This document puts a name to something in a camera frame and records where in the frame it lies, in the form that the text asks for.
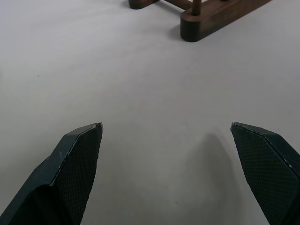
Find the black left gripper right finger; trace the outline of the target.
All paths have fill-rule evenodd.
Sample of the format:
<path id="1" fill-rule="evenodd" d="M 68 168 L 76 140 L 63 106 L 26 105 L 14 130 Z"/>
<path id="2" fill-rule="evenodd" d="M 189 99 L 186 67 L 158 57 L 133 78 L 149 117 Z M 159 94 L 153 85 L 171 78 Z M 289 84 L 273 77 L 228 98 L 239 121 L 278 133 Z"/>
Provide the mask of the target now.
<path id="1" fill-rule="evenodd" d="M 271 225 L 300 223 L 300 155 L 279 134 L 234 122 L 231 133 L 246 181 Z"/>

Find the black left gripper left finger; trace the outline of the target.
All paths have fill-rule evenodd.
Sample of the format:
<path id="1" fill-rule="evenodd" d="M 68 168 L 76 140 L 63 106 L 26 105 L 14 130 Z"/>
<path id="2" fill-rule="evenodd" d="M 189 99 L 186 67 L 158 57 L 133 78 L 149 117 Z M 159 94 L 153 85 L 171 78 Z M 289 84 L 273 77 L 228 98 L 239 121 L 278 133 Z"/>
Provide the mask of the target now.
<path id="1" fill-rule="evenodd" d="M 93 187 L 103 124 L 65 134 L 0 216 L 2 225 L 79 225 Z"/>

